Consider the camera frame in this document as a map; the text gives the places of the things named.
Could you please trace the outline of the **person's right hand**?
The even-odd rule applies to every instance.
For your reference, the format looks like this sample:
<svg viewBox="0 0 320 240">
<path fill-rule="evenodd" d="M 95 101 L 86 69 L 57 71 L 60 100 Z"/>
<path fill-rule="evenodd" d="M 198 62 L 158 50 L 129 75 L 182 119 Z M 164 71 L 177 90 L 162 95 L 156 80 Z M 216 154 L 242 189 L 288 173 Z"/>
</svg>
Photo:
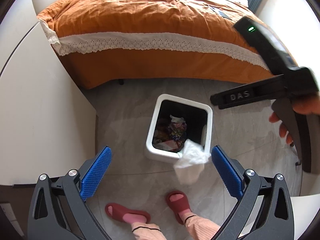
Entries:
<svg viewBox="0 0 320 240">
<path fill-rule="evenodd" d="M 302 115 L 319 115 L 319 93 L 311 94 L 304 98 L 294 100 L 292 103 L 292 109 L 296 113 Z M 279 136 L 281 138 L 285 138 L 285 141 L 288 145 L 293 143 L 293 137 L 283 122 L 279 126 Z"/>
</svg>

